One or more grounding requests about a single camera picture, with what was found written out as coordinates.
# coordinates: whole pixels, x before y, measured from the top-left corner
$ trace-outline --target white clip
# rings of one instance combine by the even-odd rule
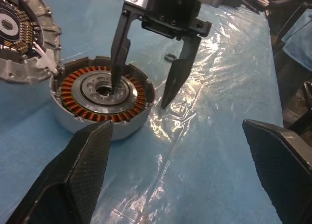
[[[36,57],[36,68],[45,69],[48,67],[52,73],[58,74],[57,64],[54,61],[54,52],[51,49],[47,49],[46,52],[44,52],[38,44],[35,44],[35,47],[36,52],[41,56],[41,58]]]

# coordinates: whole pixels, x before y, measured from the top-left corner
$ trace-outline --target copper winding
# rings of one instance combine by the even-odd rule
[[[134,106],[131,109],[126,110],[125,112],[121,112],[118,114],[99,114],[87,110],[80,106],[72,96],[72,85],[74,81],[82,74],[87,72],[92,72],[96,70],[104,70],[110,71],[110,67],[107,66],[92,66],[92,67],[85,67],[75,72],[69,74],[62,83],[61,86],[61,98],[63,104],[76,116],[81,116],[85,119],[100,122],[100,121],[108,121],[112,120],[113,122],[121,122],[121,121],[129,121],[135,115],[139,114],[143,111],[146,103],[145,92],[142,85],[133,77],[129,77],[129,75],[125,76],[132,84],[135,86],[137,90],[137,98]]]

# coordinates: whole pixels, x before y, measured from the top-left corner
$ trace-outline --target small black o-ring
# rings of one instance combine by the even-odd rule
[[[176,56],[174,54],[167,53],[165,55],[165,60],[169,62],[173,62],[174,60],[176,60]]]

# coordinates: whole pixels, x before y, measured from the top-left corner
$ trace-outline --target blue cloth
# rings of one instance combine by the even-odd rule
[[[307,9],[282,38],[283,51],[303,67],[312,71],[312,9]]]
[[[123,0],[45,0],[62,26],[62,56],[110,56]],[[257,176],[243,119],[282,125],[267,20],[243,8],[202,6],[213,27],[192,73],[160,109],[182,42],[135,21],[128,62],[156,88],[155,107],[130,138],[112,143],[92,224],[280,224]],[[0,84],[0,223],[72,134],[56,122],[47,82]]]

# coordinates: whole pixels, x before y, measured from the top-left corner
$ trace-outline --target plastic wrap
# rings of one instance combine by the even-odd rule
[[[123,0],[45,0],[62,26],[62,56],[110,56]],[[281,223],[257,176],[243,119],[282,125],[282,112],[263,15],[202,6],[213,27],[203,38],[190,77],[160,109],[170,63],[182,42],[130,30],[128,62],[156,88],[149,120],[111,146],[92,224]],[[1,84],[0,223],[7,220],[42,169],[71,134],[53,118],[46,83]]]

